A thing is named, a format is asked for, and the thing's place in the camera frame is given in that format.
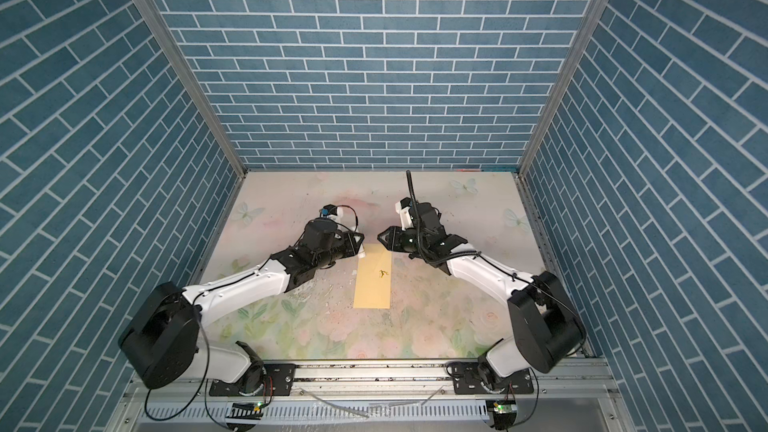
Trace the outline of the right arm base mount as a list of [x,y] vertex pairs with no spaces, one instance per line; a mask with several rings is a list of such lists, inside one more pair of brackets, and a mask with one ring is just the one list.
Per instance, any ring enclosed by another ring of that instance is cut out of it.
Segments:
[[487,364],[469,361],[454,361],[445,365],[456,395],[533,394],[532,374],[521,370],[506,378],[499,378]]

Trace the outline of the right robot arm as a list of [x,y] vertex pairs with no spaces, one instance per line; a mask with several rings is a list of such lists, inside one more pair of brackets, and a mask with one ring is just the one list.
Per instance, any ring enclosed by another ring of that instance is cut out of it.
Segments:
[[478,359],[478,373],[487,386],[498,389],[525,369],[548,373],[584,345],[583,321],[557,276],[522,272],[488,257],[467,239],[447,233],[441,212],[428,202],[404,198],[395,211],[400,224],[377,236],[387,250],[420,259],[507,307],[512,335]]

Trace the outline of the yellow envelope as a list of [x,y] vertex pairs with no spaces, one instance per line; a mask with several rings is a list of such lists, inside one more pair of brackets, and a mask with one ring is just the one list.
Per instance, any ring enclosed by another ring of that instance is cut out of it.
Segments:
[[381,244],[364,246],[358,260],[353,307],[389,309],[391,305],[392,253]]

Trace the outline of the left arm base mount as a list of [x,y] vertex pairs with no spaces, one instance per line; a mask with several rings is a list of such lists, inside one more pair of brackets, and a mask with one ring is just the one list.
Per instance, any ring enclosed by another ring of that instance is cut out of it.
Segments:
[[208,393],[213,397],[282,397],[289,396],[297,366],[292,363],[266,363],[252,366],[234,383],[214,380]]

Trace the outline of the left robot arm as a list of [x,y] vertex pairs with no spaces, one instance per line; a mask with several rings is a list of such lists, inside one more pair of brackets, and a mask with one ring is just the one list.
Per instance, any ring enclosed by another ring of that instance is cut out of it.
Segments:
[[203,284],[156,286],[118,339],[149,390],[178,379],[218,380],[240,395],[264,388],[263,360],[247,343],[216,346],[207,328],[265,298],[300,287],[320,269],[361,253],[364,236],[331,218],[315,218],[298,241],[244,272]]

